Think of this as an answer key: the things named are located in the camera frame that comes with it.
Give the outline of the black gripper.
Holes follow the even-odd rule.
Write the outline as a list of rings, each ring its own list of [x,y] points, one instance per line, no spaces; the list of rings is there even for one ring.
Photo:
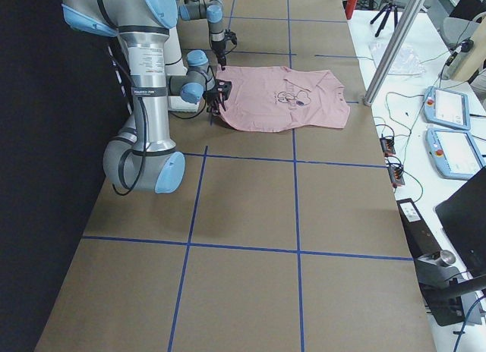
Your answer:
[[[231,81],[216,79],[214,87],[204,93],[205,108],[210,113],[210,126],[213,125],[215,115],[226,111],[226,101],[229,99],[231,91]]]
[[[213,54],[216,56],[216,60],[220,66],[220,69],[224,71],[226,69],[226,56],[229,51],[226,50],[226,43],[230,41],[234,47],[238,45],[238,38],[236,33],[231,30],[224,30],[220,33],[210,34],[210,48]]]

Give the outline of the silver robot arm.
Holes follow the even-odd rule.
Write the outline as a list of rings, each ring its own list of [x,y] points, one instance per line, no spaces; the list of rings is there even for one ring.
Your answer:
[[[217,64],[224,71],[227,65],[227,55],[238,45],[235,32],[225,28],[223,19],[223,3],[221,0],[183,0],[178,12],[182,20],[205,20],[208,25],[208,40],[210,49],[216,56]]]
[[[216,77],[206,54],[182,54],[179,20],[204,19],[210,48],[226,65],[228,43],[236,35],[223,23],[221,0],[62,0],[65,22],[74,30],[120,41],[127,59],[119,69],[131,85],[133,110],[106,146],[103,169],[114,191],[172,193],[185,172],[185,157],[169,133],[171,101],[204,104],[213,114],[224,109],[232,90]]]

